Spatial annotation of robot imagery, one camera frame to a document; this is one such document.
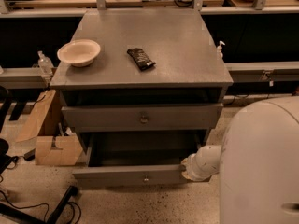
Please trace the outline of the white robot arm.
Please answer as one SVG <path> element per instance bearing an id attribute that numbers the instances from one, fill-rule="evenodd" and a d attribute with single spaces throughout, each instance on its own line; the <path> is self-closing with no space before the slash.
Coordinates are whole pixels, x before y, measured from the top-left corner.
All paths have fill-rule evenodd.
<path id="1" fill-rule="evenodd" d="M 182 164 L 191 181 L 220 175 L 220 224 L 299 224 L 299 97 L 242 108 Z"/>

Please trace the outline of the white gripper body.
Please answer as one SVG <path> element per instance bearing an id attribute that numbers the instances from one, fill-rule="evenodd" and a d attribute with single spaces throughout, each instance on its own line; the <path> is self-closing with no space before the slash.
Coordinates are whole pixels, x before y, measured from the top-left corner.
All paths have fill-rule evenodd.
<path id="1" fill-rule="evenodd" d="M 221 146 L 205 145 L 188 157 L 190 166 L 186 168 L 188 175 L 196 182 L 209 179 L 220 169 Z"/>

